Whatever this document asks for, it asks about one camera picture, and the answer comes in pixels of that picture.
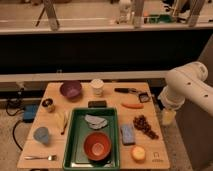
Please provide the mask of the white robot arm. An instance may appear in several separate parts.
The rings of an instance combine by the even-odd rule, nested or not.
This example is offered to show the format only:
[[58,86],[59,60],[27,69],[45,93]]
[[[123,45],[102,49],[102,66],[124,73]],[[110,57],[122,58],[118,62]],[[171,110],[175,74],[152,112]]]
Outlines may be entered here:
[[179,110],[188,99],[213,116],[213,87],[207,85],[207,67],[198,61],[190,62],[167,72],[166,86],[158,99],[163,105],[162,124],[170,125]]

